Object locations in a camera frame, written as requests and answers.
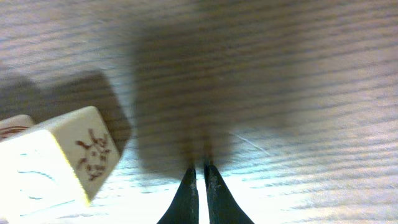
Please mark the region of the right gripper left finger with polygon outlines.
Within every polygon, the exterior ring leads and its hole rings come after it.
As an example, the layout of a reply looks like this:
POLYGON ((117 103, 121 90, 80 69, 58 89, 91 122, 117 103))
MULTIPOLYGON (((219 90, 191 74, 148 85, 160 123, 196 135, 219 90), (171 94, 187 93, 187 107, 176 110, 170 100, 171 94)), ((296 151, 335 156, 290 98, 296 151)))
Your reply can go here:
POLYGON ((199 198, 195 169, 187 169, 175 196, 158 224, 198 224, 199 198))

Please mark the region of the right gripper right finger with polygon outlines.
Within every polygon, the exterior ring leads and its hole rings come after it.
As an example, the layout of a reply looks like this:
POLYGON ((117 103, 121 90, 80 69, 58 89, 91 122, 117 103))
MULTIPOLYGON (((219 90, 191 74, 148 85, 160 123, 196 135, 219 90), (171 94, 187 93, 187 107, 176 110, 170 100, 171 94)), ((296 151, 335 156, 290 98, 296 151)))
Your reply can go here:
POLYGON ((204 175, 210 224, 254 224, 235 201, 216 166, 205 164, 204 175))

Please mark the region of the yellow block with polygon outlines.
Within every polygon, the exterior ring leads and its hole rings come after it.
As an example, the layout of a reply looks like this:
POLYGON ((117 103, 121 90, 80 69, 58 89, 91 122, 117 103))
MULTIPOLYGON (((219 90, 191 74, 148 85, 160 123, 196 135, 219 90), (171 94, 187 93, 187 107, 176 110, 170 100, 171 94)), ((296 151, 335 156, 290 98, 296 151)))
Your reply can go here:
POLYGON ((87 106, 1 142, 1 214, 44 223, 90 206, 120 160, 106 124, 87 106))

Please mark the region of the blue P block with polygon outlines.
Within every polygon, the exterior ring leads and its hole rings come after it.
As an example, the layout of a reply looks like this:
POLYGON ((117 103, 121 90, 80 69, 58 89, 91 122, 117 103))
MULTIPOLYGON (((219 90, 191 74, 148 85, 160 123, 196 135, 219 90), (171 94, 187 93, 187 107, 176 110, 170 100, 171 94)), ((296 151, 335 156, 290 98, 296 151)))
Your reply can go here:
POLYGON ((1 141, 23 132, 34 124, 34 120, 26 114, 19 114, 11 118, 1 120, 1 141))

